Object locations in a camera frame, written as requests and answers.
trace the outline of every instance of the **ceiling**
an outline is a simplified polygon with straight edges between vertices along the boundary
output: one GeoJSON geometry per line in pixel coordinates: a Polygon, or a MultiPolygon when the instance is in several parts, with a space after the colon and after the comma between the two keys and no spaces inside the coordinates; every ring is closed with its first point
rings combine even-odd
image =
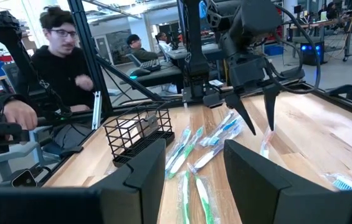
{"type": "MultiPolygon", "coordinates": [[[[16,0],[0,0],[0,11],[10,11],[10,13],[19,20],[21,25],[26,26],[26,16],[23,12],[23,8],[20,4],[14,4],[14,1],[16,0]]],[[[67,0],[57,0],[57,2],[60,6],[66,7],[67,0]]],[[[141,14],[176,5],[176,0],[98,0],[98,2],[118,8],[130,14],[141,14]]],[[[124,17],[124,15],[119,12],[113,12],[85,1],[83,2],[83,6],[89,24],[97,24],[99,22],[124,17]]]]}

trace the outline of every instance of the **gray floor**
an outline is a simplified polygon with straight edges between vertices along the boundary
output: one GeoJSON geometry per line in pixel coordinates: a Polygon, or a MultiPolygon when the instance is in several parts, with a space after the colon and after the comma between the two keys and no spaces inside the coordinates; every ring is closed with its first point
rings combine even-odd
{"type": "MultiPolygon", "coordinates": [[[[326,44],[330,46],[342,46],[344,43],[343,35],[332,35],[326,37],[326,44]]],[[[328,59],[328,63],[321,66],[321,82],[320,88],[327,90],[330,88],[335,88],[345,84],[352,84],[352,57],[349,58],[347,62],[342,62],[344,54],[340,51],[330,52],[326,54],[327,57],[331,57],[328,59]]],[[[278,70],[286,70],[289,68],[293,68],[293,66],[297,65],[298,59],[292,58],[291,49],[286,49],[283,56],[271,57],[275,67],[278,70]]],[[[124,72],[127,72],[130,68],[133,68],[133,64],[121,65],[118,68],[124,72]]],[[[308,83],[314,84],[316,78],[316,70],[315,67],[312,66],[304,66],[304,70],[306,73],[306,80],[308,83]]],[[[105,81],[108,88],[117,89],[115,84],[110,80],[108,75],[104,74],[105,81]]],[[[117,83],[120,82],[120,79],[113,76],[117,83]]],[[[123,91],[129,89],[128,85],[120,85],[120,88],[123,91]]],[[[150,88],[151,91],[155,93],[161,93],[162,89],[160,86],[156,88],[150,88]]],[[[144,98],[141,93],[136,90],[128,90],[127,94],[133,99],[144,98]]],[[[126,96],[121,96],[116,100],[114,105],[118,105],[122,101],[128,100],[126,96]]],[[[10,166],[12,170],[18,170],[23,168],[28,168],[34,165],[33,156],[29,155],[25,158],[14,159],[10,161],[10,166]]]]}

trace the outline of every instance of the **black wire basket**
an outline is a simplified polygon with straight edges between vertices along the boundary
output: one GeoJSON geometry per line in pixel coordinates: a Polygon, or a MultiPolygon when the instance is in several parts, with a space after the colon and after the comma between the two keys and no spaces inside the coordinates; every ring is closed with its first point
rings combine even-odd
{"type": "Polygon", "coordinates": [[[115,167],[121,167],[159,138],[165,139],[167,146],[174,140],[165,104],[141,103],[103,125],[115,167]]]}

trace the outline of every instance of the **computer monitor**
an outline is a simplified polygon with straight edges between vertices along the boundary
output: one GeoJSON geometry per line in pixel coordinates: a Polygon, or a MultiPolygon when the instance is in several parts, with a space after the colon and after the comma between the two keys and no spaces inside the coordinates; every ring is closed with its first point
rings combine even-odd
{"type": "Polygon", "coordinates": [[[299,14],[301,12],[302,12],[302,5],[297,5],[297,6],[293,7],[293,13],[299,14]]]}

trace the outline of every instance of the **plastic toothbrush packaging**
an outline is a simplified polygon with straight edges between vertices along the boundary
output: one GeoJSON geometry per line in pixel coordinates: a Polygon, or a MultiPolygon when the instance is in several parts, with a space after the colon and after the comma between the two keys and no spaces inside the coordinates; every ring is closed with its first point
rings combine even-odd
{"type": "Polygon", "coordinates": [[[220,216],[216,206],[216,200],[211,192],[210,184],[207,179],[198,176],[196,172],[193,172],[195,179],[196,188],[201,199],[202,208],[205,214],[206,224],[220,224],[220,216]]]}
{"type": "Polygon", "coordinates": [[[224,126],[229,122],[229,120],[232,119],[234,115],[233,111],[229,111],[227,116],[221,121],[221,123],[217,126],[215,130],[212,131],[211,134],[207,135],[204,137],[200,143],[201,146],[206,147],[209,145],[209,143],[212,141],[211,139],[217,138],[218,135],[220,135],[223,132],[224,126]]]}
{"type": "Polygon", "coordinates": [[[352,179],[341,174],[323,174],[338,190],[352,190],[352,179]]]}
{"type": "Polygon", "coordinates": [[[274,133],[275,133],[275,125],[274,125],[274,131],[271,131],[270,127],[268,127],[263,136],[262,145],[260,146],[260,155],[266,159],[269,159],[270,141],[273,138],[274,133]]]}
{"type": "Polygon", "coordinates": [[[173,145],[172,149],[168,152],[168,155],[166,155],[166,166],[164,167],[165,176],[168,175],[171,165],[183,151],[190,136],[191,129],[189,128],[189,126],[187,126],[186,129],[183,131],[181,137],[176,142],[176,144],[173,145]]]}
{"type": "Polygon", "coordinates": [[[189,170],[181,173],[178,184],[178,208],[179,218],[178,223],[190,224],[189,215],[189,170]]]}
{"type": "Polygon", "coordinates": [[[172,179],[174,175],[176,175],[177,171],[180,167],[184,164],[185,160],[187,159],[188,155],[193,151],[195,148],[196,143],[202,137],[204,126],[201,126],[195,133],[195,135],[189,140],[186,147],[174,161],[173,165],[170,165],[170,171],[167,174],[168,179],[172,179]]]}
{"type": "Polygon", "coordinates": [[[191,167],[191,170],[194,173],[197,173],[201,170],[210,160],[212,160],[219,152],[224,149],[224,140],[233,139],[238,136],[243,129],[244,125],[242,122],[239,122],[235,125],[235,127],[226,135],[223,139],[221,139],[221,143],[214,146],[209,152],[203,155],[198,161],[195,162],[195,165],[191,167]]]}

